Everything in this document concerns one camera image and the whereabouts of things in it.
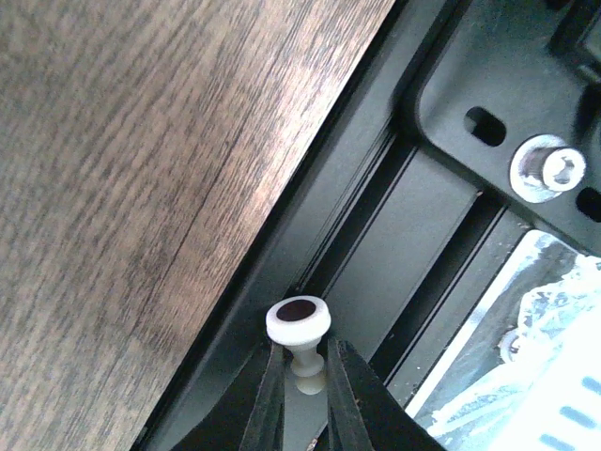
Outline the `black mounting rail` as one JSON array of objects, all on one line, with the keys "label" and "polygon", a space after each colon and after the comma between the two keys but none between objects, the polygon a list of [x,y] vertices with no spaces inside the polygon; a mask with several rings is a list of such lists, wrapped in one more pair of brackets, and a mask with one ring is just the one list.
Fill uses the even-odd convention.
[{"label": "black mounting rail", "polygon": [[[526,214],[420,132],[427,65],[470,1],[399,1],[358,80],[197,336],[134,442],[173,446],[261,344],[283,299],[325,301],[326,386],[301,393],[284,350],[281,450],[328,448],[328,340],[345,340],[441,450],[541,450],[553,373],[600,371],[600,253]],[[600,5],[568,8],[550,53],[589,80],[579,127],[600,122]]]}]

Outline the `white pawn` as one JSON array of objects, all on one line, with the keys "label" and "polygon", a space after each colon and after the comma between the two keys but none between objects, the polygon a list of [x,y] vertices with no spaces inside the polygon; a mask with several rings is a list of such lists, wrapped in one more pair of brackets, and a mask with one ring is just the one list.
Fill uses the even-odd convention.
[{"label": "white pawn", "polygon": [[308,295],[283,299],[270,308],[265,322],[270,340],[292,354],[297,389],[307,396],[320,393],[326,386],[326,370],[317,347],[331,328],[325,301]]}]

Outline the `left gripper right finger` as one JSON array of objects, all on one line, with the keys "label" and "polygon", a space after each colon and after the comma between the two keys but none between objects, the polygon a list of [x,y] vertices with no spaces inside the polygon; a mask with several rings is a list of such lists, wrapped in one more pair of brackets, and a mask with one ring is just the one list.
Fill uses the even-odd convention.
[{"label": "left gripper right finger", "polygon": [[345,340],[328,340],[330,450],[441,450],[443,447],[396,402]]}]

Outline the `silver bolt on bracket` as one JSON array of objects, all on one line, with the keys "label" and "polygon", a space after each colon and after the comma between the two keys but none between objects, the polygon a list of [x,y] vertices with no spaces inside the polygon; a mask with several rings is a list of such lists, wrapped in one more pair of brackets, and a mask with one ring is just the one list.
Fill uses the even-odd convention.
[{"label": "silver bolt on bracket", "polygon": [[516,149],[510,186],[522,200],[540,204],[576,188],[586,168],[583,154],[560,136],[537,134]]}]

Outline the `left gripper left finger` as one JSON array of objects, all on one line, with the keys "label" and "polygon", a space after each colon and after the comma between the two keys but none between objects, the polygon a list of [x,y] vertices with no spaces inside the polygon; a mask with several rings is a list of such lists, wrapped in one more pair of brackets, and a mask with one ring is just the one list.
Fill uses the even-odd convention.
[{"label": "left gripper left finger", "polygon": [[205,418],[175,450],[281,450],[285,425],[284,350],[259,345]]}]

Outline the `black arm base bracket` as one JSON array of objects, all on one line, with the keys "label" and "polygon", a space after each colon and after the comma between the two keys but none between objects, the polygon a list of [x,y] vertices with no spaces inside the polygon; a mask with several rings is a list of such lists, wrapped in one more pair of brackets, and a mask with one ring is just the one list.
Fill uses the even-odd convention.
[{"label": "black arm base bracket", "polygon": [[[600,122],[579,127],[589,80],[548,49],[568,10],[544,1],[461,3],[427,65],[415,116],[433,146],[571,245],[599,255],[599,209],[585,214],[577,199],[585,188],[600,188]],[[587,168],[574,190],[532,204],[511,188],[509,168],[517,148],[537,134],[560,136],[585,156]]]}]

